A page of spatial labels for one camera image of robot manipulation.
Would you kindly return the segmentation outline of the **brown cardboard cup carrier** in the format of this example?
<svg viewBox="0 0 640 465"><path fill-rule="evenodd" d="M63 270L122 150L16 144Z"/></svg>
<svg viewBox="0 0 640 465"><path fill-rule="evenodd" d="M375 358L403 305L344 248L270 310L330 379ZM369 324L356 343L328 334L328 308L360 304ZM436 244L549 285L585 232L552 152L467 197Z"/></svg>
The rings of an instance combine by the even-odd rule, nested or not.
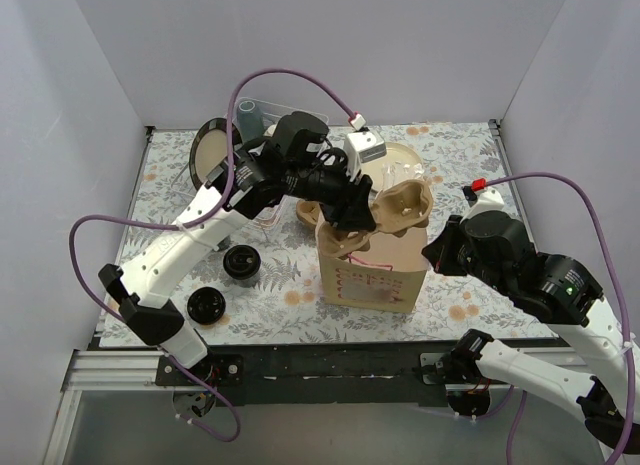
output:
<svg viewBox="0 0 640 465"><path fill-rule="evenodd" d="M425 229L433 209L434 199L429 184L423 179L405 180L379 193L369 206L373 229L358 227L355 231L340 231L323 221L317 228L316 244L322 256L342 258L352 252L367 251L376 234L403 237L409 229Z"/></svg>

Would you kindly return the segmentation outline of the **black takeout coffee cup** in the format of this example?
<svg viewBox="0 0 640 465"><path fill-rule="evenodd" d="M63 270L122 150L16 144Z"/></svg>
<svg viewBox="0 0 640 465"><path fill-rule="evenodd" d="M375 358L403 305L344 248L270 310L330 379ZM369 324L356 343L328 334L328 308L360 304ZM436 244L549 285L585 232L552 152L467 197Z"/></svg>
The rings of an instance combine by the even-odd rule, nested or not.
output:
<svg viewBox="0 0 640 465"><path fill-rule="evenodd" d="M225 237L216 246L213 247L214 252L223 252L231 247L231 238Z"/></svg>

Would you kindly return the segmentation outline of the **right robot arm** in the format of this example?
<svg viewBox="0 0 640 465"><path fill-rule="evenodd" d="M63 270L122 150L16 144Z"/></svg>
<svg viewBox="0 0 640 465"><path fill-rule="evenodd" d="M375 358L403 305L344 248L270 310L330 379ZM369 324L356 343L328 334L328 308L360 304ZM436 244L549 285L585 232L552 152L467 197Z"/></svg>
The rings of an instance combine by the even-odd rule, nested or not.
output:
<svg viewBox="0 0 640 465"><path fill-rule="evenodd" d="M467 186L470 205L452 215L423 251L436 273L471 276L508 298L558 334L588 369L573 372L511 348L490 334L468 330L441 358L423 368L433 382L480 379L518 387L565 410L610 448L622 436L629 386L621 324L603 289L578 261L536 250L525 225L504 212L494 188Z"/></svg>

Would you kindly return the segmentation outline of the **pink paper gift bag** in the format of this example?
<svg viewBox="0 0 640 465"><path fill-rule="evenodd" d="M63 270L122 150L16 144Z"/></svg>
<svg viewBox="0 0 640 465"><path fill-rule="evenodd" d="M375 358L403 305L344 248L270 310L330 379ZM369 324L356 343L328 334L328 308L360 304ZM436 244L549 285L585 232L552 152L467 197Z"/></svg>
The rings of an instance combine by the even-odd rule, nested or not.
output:
<svg viewBox="0 0 640 465"><path fill-rule="evenodd" d="M376 233L369 249L331 258L316 242L322 292L333 305L408 314L414 310L430 265L422 255L424 228L405 235Z"/></svg>

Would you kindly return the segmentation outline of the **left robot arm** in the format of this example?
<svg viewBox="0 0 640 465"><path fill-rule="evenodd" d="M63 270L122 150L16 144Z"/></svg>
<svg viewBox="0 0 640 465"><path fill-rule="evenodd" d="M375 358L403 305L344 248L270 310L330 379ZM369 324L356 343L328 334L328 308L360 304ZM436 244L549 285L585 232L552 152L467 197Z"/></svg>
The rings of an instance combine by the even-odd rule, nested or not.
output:
<svg viewBox="0 0 640 465"><path fill-rule="evenodd" d="M168 230L121 266L105 265L99 280L118 304L124 324L149 346L178 362L193 385L213 371L206 343L171 300L179 282L228 236L285 196L320 204L326 220L341 232L371 232L373 181L362 164L383 156L382 137L352 121L342 145L329 144L328 126L302 111L283 116L271 132L235 149L208 175Z"/></svg>

